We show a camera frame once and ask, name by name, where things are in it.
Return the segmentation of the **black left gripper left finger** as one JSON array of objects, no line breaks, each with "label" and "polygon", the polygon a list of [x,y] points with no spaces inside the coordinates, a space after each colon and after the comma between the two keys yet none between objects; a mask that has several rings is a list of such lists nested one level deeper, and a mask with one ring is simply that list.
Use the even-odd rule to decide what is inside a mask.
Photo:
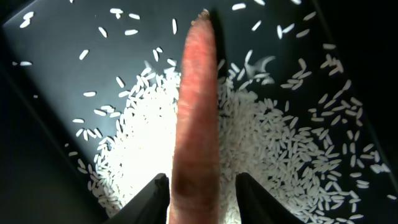
[{"label": "black left gripper left finger", "polygon": [[166,224],[169,204],[169,178],[159,173],[104,224]]}]

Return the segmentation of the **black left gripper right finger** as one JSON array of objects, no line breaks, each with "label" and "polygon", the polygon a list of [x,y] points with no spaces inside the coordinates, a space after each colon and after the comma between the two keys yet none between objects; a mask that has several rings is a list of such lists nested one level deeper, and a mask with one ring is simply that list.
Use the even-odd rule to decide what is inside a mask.
[{"label": "black left gripper right finger", "polygon": [[236,176],[242,224],[303,224],[246,172]]}]

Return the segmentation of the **orange carrot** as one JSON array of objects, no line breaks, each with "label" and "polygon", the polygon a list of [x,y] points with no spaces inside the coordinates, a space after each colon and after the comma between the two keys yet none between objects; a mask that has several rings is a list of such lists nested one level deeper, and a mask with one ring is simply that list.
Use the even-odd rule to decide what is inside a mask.
[{"label": "orange carrot", "polygon": [[204,9],[192,21],[182,57],[170,223],[217,223],[220,158],[215,33]]}]

